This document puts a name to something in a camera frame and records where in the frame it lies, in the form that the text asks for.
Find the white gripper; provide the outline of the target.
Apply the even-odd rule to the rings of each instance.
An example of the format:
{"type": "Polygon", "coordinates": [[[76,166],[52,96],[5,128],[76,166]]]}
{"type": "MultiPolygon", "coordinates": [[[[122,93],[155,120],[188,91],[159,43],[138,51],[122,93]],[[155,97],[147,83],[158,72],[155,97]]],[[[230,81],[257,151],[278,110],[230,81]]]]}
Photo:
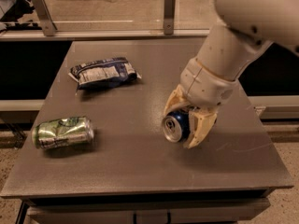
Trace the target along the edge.
{"type": "Polygon", "coordinates": [[[218,108],[197,107],[225,105],[236,85],[237,81],[213,75],[194,58],[189,60],[164,107],[166,116],[187,106],[190,134],[183,144],[185,148],[193,148],[203,142],[217,119],[218,108]]]}

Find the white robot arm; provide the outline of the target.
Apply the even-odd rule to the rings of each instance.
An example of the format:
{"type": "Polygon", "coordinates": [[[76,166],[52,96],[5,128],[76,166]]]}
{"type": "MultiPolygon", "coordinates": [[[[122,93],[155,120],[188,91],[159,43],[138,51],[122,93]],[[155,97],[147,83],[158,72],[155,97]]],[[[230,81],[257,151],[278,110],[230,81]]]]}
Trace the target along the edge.
{"type": "Polygon", "coordinates": [[[220,21],[190,59],[164,108],[170,142],[198,146],[244,70],[274,43],[299,49],[299,0],[214,0],[220,21]]]}

